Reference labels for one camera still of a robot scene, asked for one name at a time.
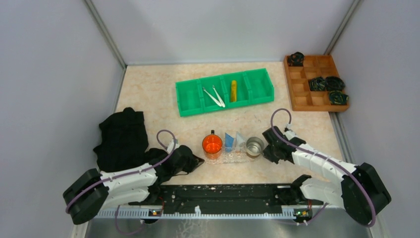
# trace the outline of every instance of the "orange cup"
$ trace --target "orange cup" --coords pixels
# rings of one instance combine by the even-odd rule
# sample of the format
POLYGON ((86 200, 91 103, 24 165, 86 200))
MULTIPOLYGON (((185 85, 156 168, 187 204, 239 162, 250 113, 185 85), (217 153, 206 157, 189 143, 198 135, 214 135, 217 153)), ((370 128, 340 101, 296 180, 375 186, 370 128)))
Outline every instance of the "orange cup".
POLYGON ((219 158, 222 153, 223 142, 220 137, 214 134, 214 130, 211 130, 211 134, 204 137, 202 146, 205 156, 209 159, 215 160, 219 158))

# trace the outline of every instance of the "marble surface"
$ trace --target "marble surface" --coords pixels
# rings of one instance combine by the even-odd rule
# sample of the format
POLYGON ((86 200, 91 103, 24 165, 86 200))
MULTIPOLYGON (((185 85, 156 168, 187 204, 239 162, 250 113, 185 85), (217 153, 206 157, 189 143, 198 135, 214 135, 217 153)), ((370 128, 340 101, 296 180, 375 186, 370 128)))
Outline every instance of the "marble surface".
MULTIPOLYGON (((239 131, 246 137, 257 136, 265 143, 262 132, 270 127, 274 110, 291 110, 286 78, 282 62, 216 63, 129 66, 123 81, 117 112, 125 107, 143 111, 149 138, 149 148, 160 148, 156 133, 161 129, 172 131, 180 144, 190 147, 193 153, 205 158, 201 141, 214 129, 224 138, 224 133, 235 135, 239 131), (250 69, 266 68, 274 86, 274 102, 221 112, 180 117, 175 82, 200 77, 232 73, 250 69)), ((288 121, 284 112, 279 112, 274 124, 283 127, 288 121)), ((342 160, 340 149, 327 112, 292 112, 292 129, 315 149, 342 160)), ((169 134, 162 133, 160 140, 168 144, 169 134)), ((165 184, 221 184, 221 183, 282 183, 292 182, 302 174, 314 175, 311 171, 280 161, 272 163, 264 158, 238 164, 204 163, 187 176, 176 176, 165 184)))

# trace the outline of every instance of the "green plastic bin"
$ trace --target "green plastic bin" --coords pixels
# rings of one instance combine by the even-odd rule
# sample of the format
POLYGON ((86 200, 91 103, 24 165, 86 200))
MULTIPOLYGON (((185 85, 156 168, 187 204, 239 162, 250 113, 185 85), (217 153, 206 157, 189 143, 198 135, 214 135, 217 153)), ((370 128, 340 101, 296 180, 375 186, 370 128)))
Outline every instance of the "green plastic bin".
POLYGON ((181 117, 250 106, 274 101, 274 87, 265 68, 228 73, 175 83, 181 117), (237 83, 236 102, 230 102, 232 80, 237 83), (203 91, 203 87, 217 99, 212 86, 224 101, 222 108, 203 91))

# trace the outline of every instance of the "clear plastic tray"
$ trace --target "clear plastic tray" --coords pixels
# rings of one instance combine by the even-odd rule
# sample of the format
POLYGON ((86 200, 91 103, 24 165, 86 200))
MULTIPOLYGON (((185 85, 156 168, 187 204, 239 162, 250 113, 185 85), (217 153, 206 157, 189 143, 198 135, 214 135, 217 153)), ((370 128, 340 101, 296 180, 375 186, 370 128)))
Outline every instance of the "clear plastic tray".
POLYGON ((216 164, 234 164, 234 163, 246 163, 254 162, 260 159, 262 155, 260 154, 256 158, 251 158, 247 155, 245 146, 243 147, 232 147, 227 148, 223 147, 223 152, 217 159, 206 158, 206 163, 216 165, 216 164))

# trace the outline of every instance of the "blue plastic piece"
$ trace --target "blue plastic piece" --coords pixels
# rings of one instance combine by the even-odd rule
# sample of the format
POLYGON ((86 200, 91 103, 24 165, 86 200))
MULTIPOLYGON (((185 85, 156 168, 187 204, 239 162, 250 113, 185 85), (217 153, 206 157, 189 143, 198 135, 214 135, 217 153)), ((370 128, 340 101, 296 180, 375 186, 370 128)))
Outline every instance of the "blue plastic piece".
POLYGON ((225 133, 225 151, 226 152, 231 152, 232 151, 232 147, 233 147, 233 137, 230 136, 229 134, 225 133))

